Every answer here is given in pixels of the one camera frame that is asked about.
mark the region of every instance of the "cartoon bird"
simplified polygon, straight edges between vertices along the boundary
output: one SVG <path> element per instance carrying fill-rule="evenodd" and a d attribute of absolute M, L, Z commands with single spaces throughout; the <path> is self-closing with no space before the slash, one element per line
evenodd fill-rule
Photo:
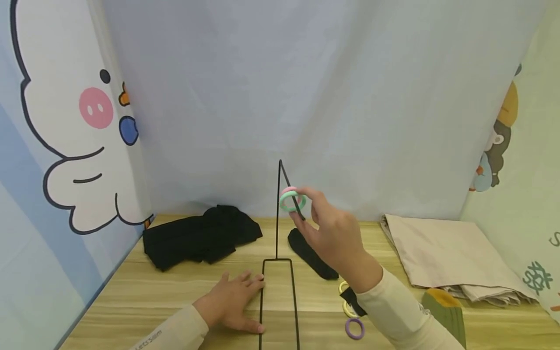
<path fill-rule="evenodd" d="M 60 157 L 45 173 L 45 197 L 69 211 L 78 234 L 116 218 L 143 224 L 151 212 L 147 189 L 138 185 L 143 174 L 131 165 L 140 155 L 136 121 L 124 83 L 105 67 L 87 3 L 13 0 L 11 11 L 25 119 Z M 80 30 L 68 30 L 76 23 Z M 113 94 L 121 86 L 123 93 Z"/>

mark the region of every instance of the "black wire stand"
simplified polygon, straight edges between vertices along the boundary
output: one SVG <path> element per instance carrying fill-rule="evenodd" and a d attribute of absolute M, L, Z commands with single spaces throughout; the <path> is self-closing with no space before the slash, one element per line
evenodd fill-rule
<path fill-rule="evenodd" d="M 296 302 L 296 280 L 293 277 L 293 264 L 292 259 L 289 258 L 279 258 L 278 257 L 278 212 L 280 209 L 280 173 L 284 175 L 284 180 L 288 186 L 290 185 L 290 181 L 288 180 L 288 175 L 286 175 L 286 169 L 284 169 L 284 165 L 282 164 L 282 160 L 278 161 L 278 187 L 276 190 L 276 254 L 273 259 L 264 259 L 263 260 L 263 271 L 262 274 L 264 275 L 264 267 L 267 262 L 290 262 L 290 272 L 292 274 L 292 292 L 293 292 L 293 314 L 296 321 L 296 345 L 297 350 L 300 350 L 300 328 L 297 321 L 297 302 Z M 302 220 L 305 220 L 305 217 L 302 215 L 300 207 L 297 205 L 296 197 L 292 197 L 293 203 L 296 207 L 297 214 L 300 216 Z M 264 300 L 264 289 L 260 292 L 260 315 L 259 315 L 259 322 L 263 323 L 263 300 Z M 263 335 L 259 334 L 259 350 L 263 349 Z"/>

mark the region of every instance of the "left hand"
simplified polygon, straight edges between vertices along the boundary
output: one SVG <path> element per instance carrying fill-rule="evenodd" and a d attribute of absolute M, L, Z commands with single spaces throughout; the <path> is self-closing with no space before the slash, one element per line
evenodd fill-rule
<path fill-rule="evenodd" d="M 245 271 L 229 281 L 229 273 L 224 273 L 218 283 L 193 303 L 208 327 L 221 323 L 226 327 L 251 333 L 263 333 L 264 326 L 243 314 L 249 301 L 264 288 L 264 276 L 251 278 L 251 271 Z"/>

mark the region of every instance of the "black eye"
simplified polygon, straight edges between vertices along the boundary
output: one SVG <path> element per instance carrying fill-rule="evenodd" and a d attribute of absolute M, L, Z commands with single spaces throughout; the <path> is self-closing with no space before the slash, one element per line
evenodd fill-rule
<path fill-rule="evenodd" d="M 103 81 L 105 84 L 108 84 L 111 81 L 111 75 L 105 69 L 99 71 L 99 77 L 101 78 L 101 81 Z"/>

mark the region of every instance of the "blue shape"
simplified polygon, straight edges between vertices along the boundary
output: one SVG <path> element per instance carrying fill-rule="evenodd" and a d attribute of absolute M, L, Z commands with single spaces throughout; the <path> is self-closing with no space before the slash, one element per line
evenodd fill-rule
<path fill-rule="evenodd" d="M 482 174 L 474 178 L 474 188 L 477 192 L 484 192 L 492 186 L 492 169 L 490 168 L 486 152 L 482 152 L 480 167 L 482 168 Z"/>
<path fill-rule="evenodd" d="M 138 129 L 136 128 L 136 120 L 129 115 L 125 115 L 119 120 L 120 137 L 124 143 L 132 146 L 138 139 Z"/>
<path fill-rule="evenodd" d="M 103 278 L 82 236 L 70 230 L 69 212 L 57 209 L 46 201 L 43 176 L 43 171 L 0 105 L 0 182 L 53 251 L 84 305 L 88 305 L 103 284 Z"/>

